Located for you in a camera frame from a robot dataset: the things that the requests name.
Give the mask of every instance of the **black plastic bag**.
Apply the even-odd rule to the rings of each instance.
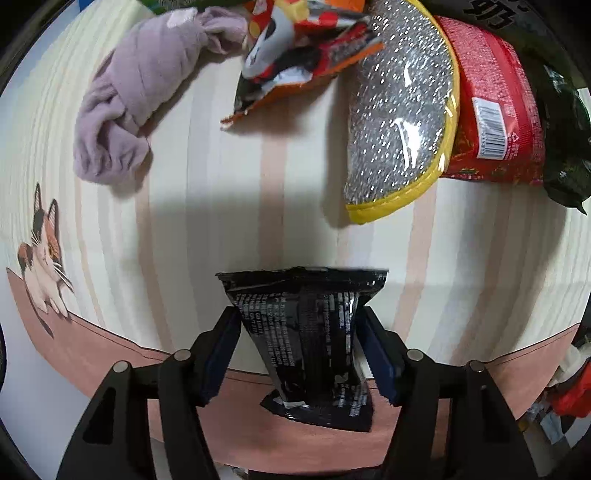
[[[386,275],[304,267],[217,274],[275,385],[262,406],[303,423],[369,431],[373,406],[353,356],[353,319]]]

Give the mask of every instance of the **red snack bag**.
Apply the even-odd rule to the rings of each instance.
[[[460,64],[460,118],[443,176],[541,184],[540,117],[513,46],[474,25],[437,20]]]

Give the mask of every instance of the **crumpled cloth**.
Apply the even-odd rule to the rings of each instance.
[[[225,54],[240,44],[244,17],[220,7],[174,10],[135,25],[101,64],[82,99],[74,132],[74,172],[111,184],[130,178],[150,146],[139,128],[195,68],[202,48]]]

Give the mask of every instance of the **printed label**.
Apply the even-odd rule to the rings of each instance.
[[[472,105],[478,128],[479,148],[476,158],[503,160],[507,152],[507,130],[501,106],[477,97],[472,97]]]

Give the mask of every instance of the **calico cat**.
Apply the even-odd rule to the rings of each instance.
[[[48,303],[55,313],[67,318],[69,314],[61,299],[60,284],[65,284],[72,291],[73,288],[61,264],[57,201],[51,201],[46,213],[41,206],[41,187],[38,183],[35,187],[34,210],[31,230],[33,245],[21,244],[17,253],[22,277],[34,308],[47,313]],[[43,328],[53,337],[49,326],[37,316]]]

